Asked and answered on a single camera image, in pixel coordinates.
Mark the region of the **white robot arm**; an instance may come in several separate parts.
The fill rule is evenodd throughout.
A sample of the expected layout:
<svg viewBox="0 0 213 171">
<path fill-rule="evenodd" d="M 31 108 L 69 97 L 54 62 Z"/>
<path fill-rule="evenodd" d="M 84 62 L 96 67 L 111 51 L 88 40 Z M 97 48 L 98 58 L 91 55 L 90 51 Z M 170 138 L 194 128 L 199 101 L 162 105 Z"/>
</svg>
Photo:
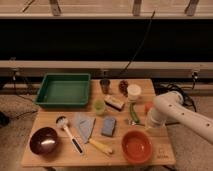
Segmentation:
<svg viewBox="0 0 213 171">
<path fill-rule="evenodd" d="M 156 96 L 148 111 L 145 128 L 160 128 L 171 117 L 213 145 L 213 119 L 185 108 L 183 102 L 183 96 L 177 91 Z"/>
</svg>

